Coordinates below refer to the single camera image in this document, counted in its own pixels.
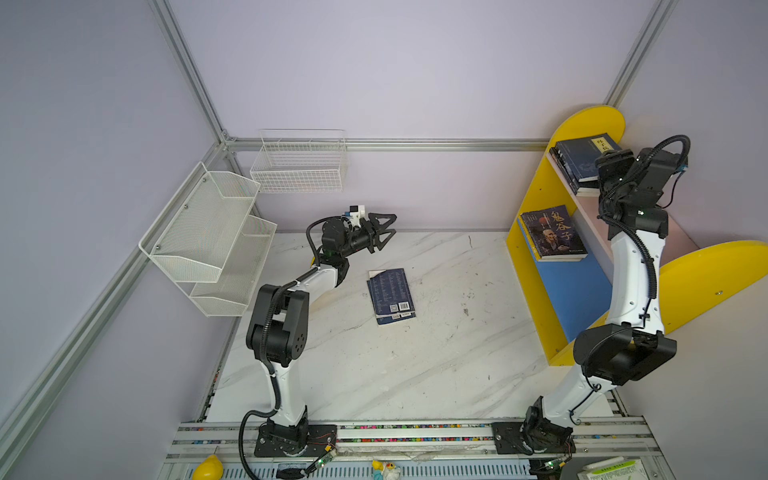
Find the black book with barcode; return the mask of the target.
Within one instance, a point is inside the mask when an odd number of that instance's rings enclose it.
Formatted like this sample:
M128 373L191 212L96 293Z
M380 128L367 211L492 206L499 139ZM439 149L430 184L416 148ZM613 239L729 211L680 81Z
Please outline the black book with barcode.
M598 182L597 181L588 181L588 182L578 182L576 178L570 173L570 171L566 168L565 164L562 160L560 160L557 155L554 153L554 149L551 148L547 155L550 160L552 160L559 170L559 172L562 174L565 184L570 188L571 192L576 195L577 197L589 197L589 198L597 198L600 195L600 191L598 189Z

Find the blue book front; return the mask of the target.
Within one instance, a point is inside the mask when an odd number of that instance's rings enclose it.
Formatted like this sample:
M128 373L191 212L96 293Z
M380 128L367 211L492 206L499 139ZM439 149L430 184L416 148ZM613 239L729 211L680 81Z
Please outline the blue book front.
M574 180L584 183L598 180L596 161L603 154L620 150L619 144L604 133L559 141L554 146L554 155Z

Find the blue book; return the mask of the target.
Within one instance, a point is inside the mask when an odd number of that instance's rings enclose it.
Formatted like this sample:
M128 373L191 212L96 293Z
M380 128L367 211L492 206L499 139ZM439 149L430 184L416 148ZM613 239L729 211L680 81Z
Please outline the blue book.
M604 133L559 141L554 146L554 155L574 180L584 183L598 180L596 161L603 154L620 150L619 144Z
M372 270L366 284L379 326L416 317L414 300L404 268Z

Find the purple old man book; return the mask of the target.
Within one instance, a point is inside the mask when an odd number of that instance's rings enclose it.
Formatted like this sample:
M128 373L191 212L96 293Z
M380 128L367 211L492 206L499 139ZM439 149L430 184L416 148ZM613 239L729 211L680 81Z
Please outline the purple old man book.
M537 261L579 262L588 256L565 205L524 212L520 220Z

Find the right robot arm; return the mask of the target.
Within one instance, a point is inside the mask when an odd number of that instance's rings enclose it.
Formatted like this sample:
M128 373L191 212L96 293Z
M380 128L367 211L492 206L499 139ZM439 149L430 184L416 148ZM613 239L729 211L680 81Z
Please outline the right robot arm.
M500 453L570 454L573 430L602 395L638 381L671 360L677 344L661 319L660 263L669 234L669 217L659 200L669 180L688 167L690 146L664 144L601 156L596 166L598 217L608 226L613 255L611 303L605 323L580 333L574 364L560 384L528 407L520 422L497 422L492 431Z

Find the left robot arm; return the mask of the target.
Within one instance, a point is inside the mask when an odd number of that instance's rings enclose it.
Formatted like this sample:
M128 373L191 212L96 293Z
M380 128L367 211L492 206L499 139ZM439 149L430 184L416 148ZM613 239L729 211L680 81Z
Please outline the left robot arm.
M355 205L344 214L312 222L305 230L312 255L309 270L283 285L265 284L258 290L245 343L266 370L272 406L244 414L238 429L241 455L245 453L245 429L252 418L263 421L254 448L257 457L269 453L297 456L320 444L311 439L316 429L310 425L295 370L308 341L310 306L344 281L353 254L383 250L396 234L396 220L395 214L365 213L362 206Z

